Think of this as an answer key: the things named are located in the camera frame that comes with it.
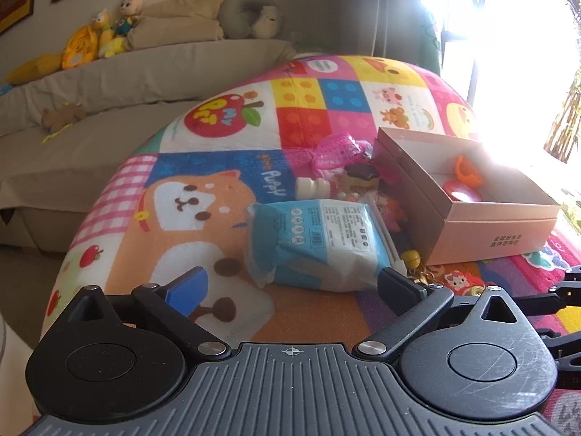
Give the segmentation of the chocolate pudding toy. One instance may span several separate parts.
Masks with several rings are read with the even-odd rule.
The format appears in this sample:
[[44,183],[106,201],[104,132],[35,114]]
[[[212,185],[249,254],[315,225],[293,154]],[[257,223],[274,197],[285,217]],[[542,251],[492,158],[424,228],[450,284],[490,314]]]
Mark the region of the chocolate pudding toy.
[[372,164],[355,162],[346,165],[343,173],[340,175],[340,190],[348,195],[365,193],[377,190],[380,181],[380,174]]

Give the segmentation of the red round lid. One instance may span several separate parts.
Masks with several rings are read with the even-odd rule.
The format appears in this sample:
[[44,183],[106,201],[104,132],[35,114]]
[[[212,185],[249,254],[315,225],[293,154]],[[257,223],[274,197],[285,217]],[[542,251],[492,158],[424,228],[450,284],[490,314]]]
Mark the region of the red round lid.
[[476,189],[459,180],[447,180],[442,189],[455,202],[477,203],[483,201],[482,195]]

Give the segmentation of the grey neck pillow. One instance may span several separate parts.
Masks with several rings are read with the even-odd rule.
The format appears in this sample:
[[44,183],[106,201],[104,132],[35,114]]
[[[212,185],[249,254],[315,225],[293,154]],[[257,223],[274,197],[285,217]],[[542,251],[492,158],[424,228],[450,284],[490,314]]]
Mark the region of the grey neck pillow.
[[254,39],[252,25],[262,8],[269,5],[277,6],[273,0],[224,0],[218,13],[224,37],[230,40]]

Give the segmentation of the white bear plush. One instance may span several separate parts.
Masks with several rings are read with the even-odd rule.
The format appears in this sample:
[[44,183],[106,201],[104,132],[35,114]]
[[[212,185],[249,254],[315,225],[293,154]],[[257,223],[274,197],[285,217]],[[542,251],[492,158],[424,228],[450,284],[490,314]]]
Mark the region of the white bear plush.
[[275,5],[264,6],[256,22],[252,25],[251,34],[257,40],[271,40],[279,34],[283,25],[283,14]]

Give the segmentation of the yellow toy camera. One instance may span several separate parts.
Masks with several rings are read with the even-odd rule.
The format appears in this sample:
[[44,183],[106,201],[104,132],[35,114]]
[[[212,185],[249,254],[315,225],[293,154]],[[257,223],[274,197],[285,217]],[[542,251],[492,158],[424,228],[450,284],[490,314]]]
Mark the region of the yellow toy camera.
[[408,277],[415,283],[424,286],[441,284],[462,296],[480,296],[485,289],[484,281],[469,272],[445,266],[427,266],[419,252],[413,249],[403,252],[400,258],[405,263]]

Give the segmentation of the pink pig toy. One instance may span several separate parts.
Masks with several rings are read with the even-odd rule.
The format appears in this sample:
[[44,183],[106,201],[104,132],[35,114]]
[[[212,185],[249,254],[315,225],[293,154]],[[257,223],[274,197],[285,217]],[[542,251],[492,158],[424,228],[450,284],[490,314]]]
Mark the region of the pink pig toy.
[[407,221],[400,202],[396,199],[397,187],[401,183],[401,176],[393,169],[386,169],[371,164],[370,178],[365,195],[378,209],[382,222],[390,232],[399,233],[402,225]]

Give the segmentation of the pink cardboard box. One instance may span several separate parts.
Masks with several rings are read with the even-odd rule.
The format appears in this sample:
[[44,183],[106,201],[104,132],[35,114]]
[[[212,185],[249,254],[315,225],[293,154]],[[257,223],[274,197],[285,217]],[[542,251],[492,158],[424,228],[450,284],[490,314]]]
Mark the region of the pink cardboard box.
[[533,253],[556,225],[559,203],[475,141],[382,128],[373,158],[397,177],[389,195],[426,265]]

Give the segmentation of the pink toy basket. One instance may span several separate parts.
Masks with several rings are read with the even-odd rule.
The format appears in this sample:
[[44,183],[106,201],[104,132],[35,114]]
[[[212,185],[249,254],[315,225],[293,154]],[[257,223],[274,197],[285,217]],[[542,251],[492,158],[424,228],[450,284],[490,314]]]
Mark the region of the pink toy basket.
[[335,169],[370,157],[368,141],[356,140],[347,133],[338,133],[321,140],[312,154],[311,164],[316,169]]

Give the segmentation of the baby doll plush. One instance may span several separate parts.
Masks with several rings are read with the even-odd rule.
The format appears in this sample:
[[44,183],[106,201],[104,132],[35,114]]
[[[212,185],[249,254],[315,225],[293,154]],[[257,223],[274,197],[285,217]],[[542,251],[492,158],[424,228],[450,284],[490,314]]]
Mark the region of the baby doll plush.
[[144,0],[123,0],[119,6],[119,19],[114,26],[115,36],[127,36],[139,19]]

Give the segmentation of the beige folded blanket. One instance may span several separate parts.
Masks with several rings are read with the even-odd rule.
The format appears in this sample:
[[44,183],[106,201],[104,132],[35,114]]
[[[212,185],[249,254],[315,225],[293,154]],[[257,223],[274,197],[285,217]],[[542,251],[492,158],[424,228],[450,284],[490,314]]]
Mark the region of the beige folded blanket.
[[140,50],[224,38],[218,15],[224,0],[166,0],[146,6],[126,36],[126,47]]

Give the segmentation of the brown plush toy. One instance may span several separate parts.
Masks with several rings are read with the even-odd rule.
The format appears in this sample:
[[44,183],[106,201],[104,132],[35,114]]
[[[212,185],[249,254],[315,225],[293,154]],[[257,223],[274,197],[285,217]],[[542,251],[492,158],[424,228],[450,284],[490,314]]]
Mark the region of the brown plush toy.
[[80,105],[67,104],[58,110],[44,108],[40,124],[49,134],[54,134],[67,125],[83,120],[86,116],[86,111]]

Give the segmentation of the blue white wipes packet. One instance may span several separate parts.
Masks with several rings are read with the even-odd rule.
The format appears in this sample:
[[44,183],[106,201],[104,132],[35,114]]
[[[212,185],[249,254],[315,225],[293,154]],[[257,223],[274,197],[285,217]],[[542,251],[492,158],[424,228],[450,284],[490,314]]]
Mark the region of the blue white wipes packet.
[[341,200],[253,204],[246,209],[245,267],[257,286],[330,292],[375,288],[393,265],[370,205]]

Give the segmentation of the yellow pillow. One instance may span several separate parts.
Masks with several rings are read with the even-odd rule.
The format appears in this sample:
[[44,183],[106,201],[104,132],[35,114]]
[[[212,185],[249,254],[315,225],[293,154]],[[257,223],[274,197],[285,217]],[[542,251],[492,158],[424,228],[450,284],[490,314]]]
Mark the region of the yellow pillow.
[[33,58],[13,70],[6,82],[12,86],[23,85],[51,75],[61,69],[61,56],[59,54],[44,54]]

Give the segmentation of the small white drink bottle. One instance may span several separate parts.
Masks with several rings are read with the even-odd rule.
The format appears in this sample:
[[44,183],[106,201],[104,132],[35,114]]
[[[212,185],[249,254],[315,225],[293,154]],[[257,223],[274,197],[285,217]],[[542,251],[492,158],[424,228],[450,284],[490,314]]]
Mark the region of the small white drink bottle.
[[294,194],[299,201],[328,199],[332,196],[332,186],[324,178],[298,177]]

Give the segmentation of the orange toy strainer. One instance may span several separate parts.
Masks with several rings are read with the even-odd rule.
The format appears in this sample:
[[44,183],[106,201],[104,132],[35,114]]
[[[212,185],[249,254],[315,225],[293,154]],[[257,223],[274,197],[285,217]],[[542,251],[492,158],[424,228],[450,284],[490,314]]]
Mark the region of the orange toy strainer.
[[470,161],[470,158],[458,156],[454,164],[454,173],[459,182],[471,187],[477,188],[484,184],[484,178],[480,171]]

